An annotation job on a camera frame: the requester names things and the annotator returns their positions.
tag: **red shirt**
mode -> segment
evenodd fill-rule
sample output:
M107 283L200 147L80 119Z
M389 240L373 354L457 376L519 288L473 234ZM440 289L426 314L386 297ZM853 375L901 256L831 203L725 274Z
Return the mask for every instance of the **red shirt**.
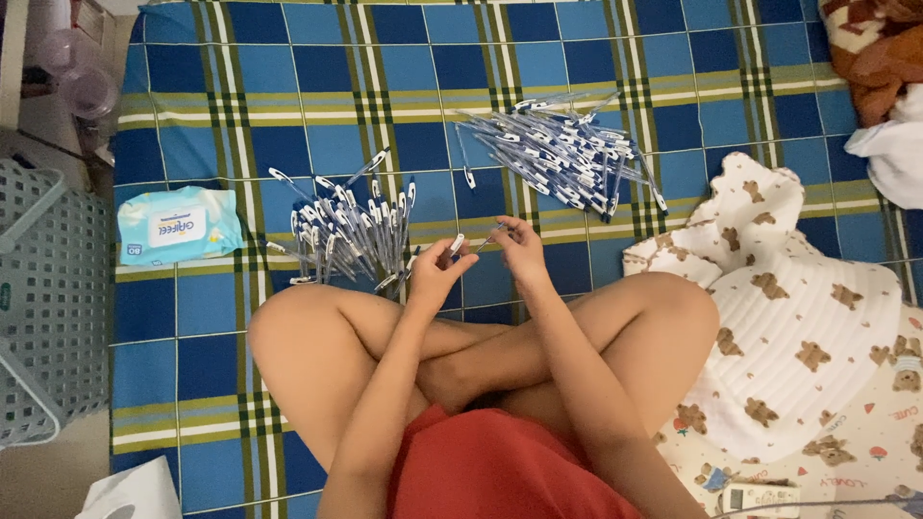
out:
M391 519L641 519L538 423L438 405L404 431L388 509Z

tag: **hand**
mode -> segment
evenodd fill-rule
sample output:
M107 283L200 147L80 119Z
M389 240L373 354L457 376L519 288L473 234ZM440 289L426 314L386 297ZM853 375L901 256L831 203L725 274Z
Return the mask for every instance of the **hand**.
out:
M490 233L490 241L503 247L503 264L512 271L520 294L550 283L542 238L532 226L512 216L498 216L497 222L505 223L507 228L494 229Z
M408 309L434 318L455 282L477 262L477 254L470 253L468 240L459 248L459 260L453 261L450 247L454 241L452 238L439 240L414 261Z

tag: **person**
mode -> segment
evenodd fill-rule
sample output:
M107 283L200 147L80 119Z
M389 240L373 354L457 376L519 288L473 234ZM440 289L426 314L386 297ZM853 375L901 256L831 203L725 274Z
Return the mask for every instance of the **person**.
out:
M478 260L451 239L417 258L406 306L309 284L254 315L259 372L328 471L318 518L707 517L651 438L713 346L712 299L649 272L566 305L533 228L497 221L519 326L436 319Z

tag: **leg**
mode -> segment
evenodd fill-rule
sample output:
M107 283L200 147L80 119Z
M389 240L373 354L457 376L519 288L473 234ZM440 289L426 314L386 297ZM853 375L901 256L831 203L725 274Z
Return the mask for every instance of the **leg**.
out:
M714 302L696 284L652 272L599 289L578 300L572 311L653 435L696 380L712 348L718 330ZM534 326L527 322L424 363L418 380L431 399L452 409L481 392L518 390L501 406L568 433L567 415L549 377Z
M382 297L309 284L273 296L250 322L247 339L263 380L325 469L402 309ZM507 328L434 320L424 356L456 352ZM414 391L408 421L428 405Z

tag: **brown blanket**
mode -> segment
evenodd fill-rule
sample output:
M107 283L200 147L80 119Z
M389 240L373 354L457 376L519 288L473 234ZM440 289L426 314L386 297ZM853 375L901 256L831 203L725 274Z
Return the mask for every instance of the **brown blanket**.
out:
M872 127L906 83L923 82L923 0L820 0L833 69L849 81L859 124Z

